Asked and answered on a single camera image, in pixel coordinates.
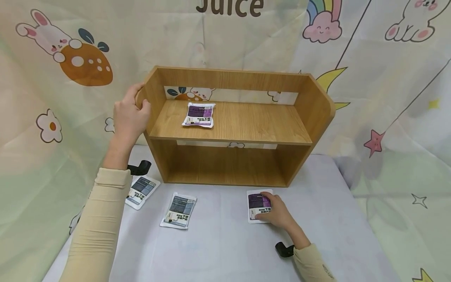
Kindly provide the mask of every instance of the fabric backdrop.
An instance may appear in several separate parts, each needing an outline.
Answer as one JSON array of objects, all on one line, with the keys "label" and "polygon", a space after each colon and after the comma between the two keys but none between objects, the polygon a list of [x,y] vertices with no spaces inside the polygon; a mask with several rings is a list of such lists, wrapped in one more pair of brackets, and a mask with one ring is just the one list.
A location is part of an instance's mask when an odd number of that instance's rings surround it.
[{"label": "fabric backdrop", "polygon": [[[312,73],[337,109],[314,153],[335,158],[402,281],[451,281],[450,1],[1,0],[0,281],[45,275],[89,195],[114,101],[155,65]],[[167,97],[296,98],[193,87]]]}]

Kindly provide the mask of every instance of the beige long-sleeve shirt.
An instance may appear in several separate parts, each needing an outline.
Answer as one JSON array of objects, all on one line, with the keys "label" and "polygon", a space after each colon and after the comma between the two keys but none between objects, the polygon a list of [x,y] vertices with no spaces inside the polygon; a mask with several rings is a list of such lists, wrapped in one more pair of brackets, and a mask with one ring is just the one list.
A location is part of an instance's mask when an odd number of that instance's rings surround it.
[{"label": "beige long-sleeve shirt", "polygon": [[[60,282],[108,281],[131,182],[130,170],[99,170],[74,231]],[[336,282],[315,244],[295,249],[294,259],[305,282]]]}]

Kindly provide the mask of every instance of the black mount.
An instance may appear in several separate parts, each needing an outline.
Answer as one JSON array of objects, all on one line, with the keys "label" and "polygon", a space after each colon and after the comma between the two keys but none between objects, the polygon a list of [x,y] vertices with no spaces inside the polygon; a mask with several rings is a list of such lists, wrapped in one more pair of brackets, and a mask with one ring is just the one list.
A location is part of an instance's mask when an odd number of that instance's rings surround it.
[{"label": "black mount", "polygon": [[142,160],[139,166],[128,165],[127,169],[130,169],[131,175],[142,176],[149,172],[151,162]]},{"label": "black mount", "polygon": [[276,251],[279,254],[279,256],[283,258],[289,258],[293,256],[295,245],[291,245],[290,247],[285,247],[284,243],[279,242],[276,244]]}]

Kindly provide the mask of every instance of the pink star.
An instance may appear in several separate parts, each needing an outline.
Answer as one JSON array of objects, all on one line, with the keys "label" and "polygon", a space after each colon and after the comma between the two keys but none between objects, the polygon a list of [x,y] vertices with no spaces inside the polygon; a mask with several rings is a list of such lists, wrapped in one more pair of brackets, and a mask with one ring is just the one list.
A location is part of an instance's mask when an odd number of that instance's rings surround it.
[{"label": "pink star", "polygon": [[364,147],[367,147],[371,150],[369,157],[371,157],[374,152],[382,152],[381,141],[384,138],[385,132],[382,134],[377,133],[375,130],[371,130],[371,139],[364,144]]}]

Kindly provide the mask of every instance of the white table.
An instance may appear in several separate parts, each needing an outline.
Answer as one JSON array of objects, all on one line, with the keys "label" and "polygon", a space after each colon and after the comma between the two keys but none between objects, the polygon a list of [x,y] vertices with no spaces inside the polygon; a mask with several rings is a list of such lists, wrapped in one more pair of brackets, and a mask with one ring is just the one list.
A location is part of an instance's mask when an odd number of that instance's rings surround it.
[{"label": "white table", "polygon": [[[130,164],[152,162],[147,146],[135,146]],[[247,222],[246,191],[255,188],[164,184],[140,211],[125,206],[111,282],[300,281],[292,258],[275,244],[292,244],[269,224]],[[316,243],[338,281],[399,281],[334,161],[311,155],[290,188],[273,189],[309,239]],[[173,192],[196,196],[188,230],[159,227]],[[71,237],[44,282],[58,281]]]}]

